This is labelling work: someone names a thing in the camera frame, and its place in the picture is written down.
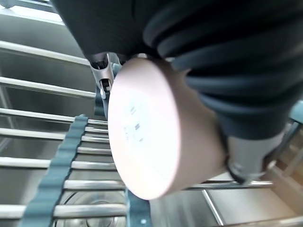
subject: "label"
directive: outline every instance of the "label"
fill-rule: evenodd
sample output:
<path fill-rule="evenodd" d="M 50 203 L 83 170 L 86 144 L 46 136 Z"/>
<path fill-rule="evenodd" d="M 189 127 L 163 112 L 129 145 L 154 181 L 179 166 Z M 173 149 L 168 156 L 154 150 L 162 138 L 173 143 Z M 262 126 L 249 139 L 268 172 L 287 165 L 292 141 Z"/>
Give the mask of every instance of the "label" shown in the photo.
<path fill-rule="evenodd" d="M 129 102 L 125 107 L 123 124 L 125 138 L 128 142 L 129 149 L 133 151 L 144 149 L 144 145 L 147 141 L 146 136 L 148 124 L 146 104 L 138 99 Z"/>

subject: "metal rack bar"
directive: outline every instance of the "metal rack bar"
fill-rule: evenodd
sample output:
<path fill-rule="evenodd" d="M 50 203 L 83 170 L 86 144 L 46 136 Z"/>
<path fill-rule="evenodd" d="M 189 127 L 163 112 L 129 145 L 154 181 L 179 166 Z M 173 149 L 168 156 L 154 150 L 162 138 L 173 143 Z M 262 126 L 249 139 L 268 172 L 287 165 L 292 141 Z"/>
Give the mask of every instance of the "metal rack bar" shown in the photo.
<path fill-rule="evenodd" d="M 222 217 L 222 214 L 220 213 L 219 209 L 217 208 L 216 204 L 213 202 L 213 199 L 211 195 L 208 193 L 207 190 L 202 190 L 202 194 L 204 195 L 204 198 L 207 202 L 207 205 L 211 212 L 214 215 L 214 218 L 216 219 L 216 222 L 219 226 L 224 226 L 224 219 Z"/>
<path fill-rule="evenodd" d="M 20 219 L 25 209 L 25 205 L 0 205 L 0 219 Z M 104 218 L 125 216 L 126 212 L 123 204 L 57 205 L 53 216 L 55 219 Z"/>
<path fill-rule="evenodd" d="M 112 155 L 111 150 L 106 148 L 78 147 L 78 153 L 85 155 Z"/>
<path fill-rule="evenodd" d="M 82 180 L 66 180 L 64 182 L 66 190 L 98 190 L 98 191 L 122 191 L 125 185 L 122 181 L 82 181 Z"/>
<path fill-rule="evenodd" d="M 45 58 L 49 60 L 57 60 L 57 61 L 64 61 L 79 65 L 85 65 L 89 66 L 89 61 L 85 58 L 75 57 L 72 55 L 54 52 L 54 51 L 48 51 L 32 46 L 25 46 L 21 44 L 15 44 L 5 41 L 0 41 L 0 50 L 6 51 L 6 52 L 13 52 L 16 54 L 22 54 L 26 56 L 37 56 L 39 58 Z"/>
<path fill-rule="evenodd" d="M 41 132 L 41 131 L 29 131 L 20 129 L 8 129 L 0 128 L 0 136 L 12 137 L 12 138 L 35 138 L 45 140 L 63 140 L 65 134 L 53 133 L 53 132 Z M 95 143 L 109 143 L 108 137 L 92 137 L 82 136 L 82 141 L 95 142 Z"/>
<path fill-rule="evenodd" d="M 13 109 L 6 109 L 6 108 L 0 108 L 0 115 L 28 117 L 28 118 L 34 118 L 37 120 L 46 120 L 46 121 L 51 121 L 51 122 L 68 123 L 68 124 L 72 123 L 75 120 L 74 117 L 46 114 L 46 113 L 37 113 L 37 112 L 31 112 L 31 111 L 13 110 Z M 100 120 L 90 120 L 89 119 L 88 123 L 95 124 L 95 125 L 107 125 L 106 121 L 100 121 Z M 86 131 L 91 131 L 93 129 L 97 130 L 97 132 L 108 133 L 108 130 L 95 129 L 95 128 L 91 128 L 91 127 L 87 127 Z"/>
<path fill-rule="evenodd" d="M 283 176 L 290 176 L 303 160 L 303 148 L 298 151 L 293 160 L 288 164 L 284 170 Z"/>
<path fill-rule="evenodd" d="M 88 99 L 95 99 L 95 93 L 89 91 L 82 91 L 67 87 L 59 87 L 55 85 L 48 85 L 36 82 L 30 82 L 26 80 L 20 79 L 12 79 L 7 77 L 0 77 L 0 85 L 6 87 L 12 87 L 17 89 L 24 89 L 30 91 L 39 91 L 49 94 L 61 95 L 61 96 L 69 96 L 69 97 L 76 97 L 76 98 L 88 98 Z"/>
<path fill-rule="evenodd" d="M 204 189 L 215 190 L 215 189 L 253 189 L 253 188 L 272 188 L 274 184 L 271 181 L 252 181 L 250 184 L 242 185 L 236 181 L 207 181 L 201 184 L 194 184 L 186 190 L 190 191 L 201 191 Z"/>
<path fill-rule="evenodd" d="M 47 159 L 0 157 L 0 166 L 2 167 L 47 169 L 50 163 L 51 160 Z M 116 170 L 114 163 L 84 161 L 73 161 L 71 163 L 71 168 L 81 170 Z"/>

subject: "sink drain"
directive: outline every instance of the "sink drain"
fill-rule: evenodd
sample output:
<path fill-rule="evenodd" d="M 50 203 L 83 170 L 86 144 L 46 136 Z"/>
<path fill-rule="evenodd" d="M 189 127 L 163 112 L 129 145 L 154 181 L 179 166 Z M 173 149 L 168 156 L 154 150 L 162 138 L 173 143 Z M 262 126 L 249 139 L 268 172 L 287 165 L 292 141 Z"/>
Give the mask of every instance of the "sink drain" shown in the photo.
<path fill-rule="evenodd" d="M 77 192 L 65 196 L 66 205 L 98 205 L 109 203 L 125 203 L 122 192 Z M 124 227 L 125 218 L 78 218 L 57 220 L 53 227 Z"/>

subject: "pink mug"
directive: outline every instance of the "pink mug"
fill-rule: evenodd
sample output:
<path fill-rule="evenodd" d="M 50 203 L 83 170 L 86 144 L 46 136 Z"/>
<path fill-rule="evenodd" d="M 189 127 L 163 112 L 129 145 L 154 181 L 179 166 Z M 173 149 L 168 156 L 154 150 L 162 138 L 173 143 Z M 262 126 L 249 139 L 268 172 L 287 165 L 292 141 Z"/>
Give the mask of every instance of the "pink mug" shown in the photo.
<path fill-rule="evenodd" d="M 155 199 L 222 172 L 225 152 L 215 115 L 165 61 L 123 65 L 108 107 L 110 147 L 130 191 Z"/>

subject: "robotic arm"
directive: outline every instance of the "robotic arm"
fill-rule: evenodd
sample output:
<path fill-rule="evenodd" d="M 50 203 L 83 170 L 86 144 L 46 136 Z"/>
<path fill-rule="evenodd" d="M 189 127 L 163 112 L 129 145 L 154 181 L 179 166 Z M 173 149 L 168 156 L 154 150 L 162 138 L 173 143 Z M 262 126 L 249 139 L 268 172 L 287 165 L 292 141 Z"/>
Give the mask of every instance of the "robotic arm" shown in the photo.
<path fill-rule="evenodd" d="M 91 63 L 104 105 L 114 78 L 109 52 L 139 53 L 186 70 L 215 111 L 231 176 L 263 175 L 303 91 L 301 0 L 52 0 Z"/>

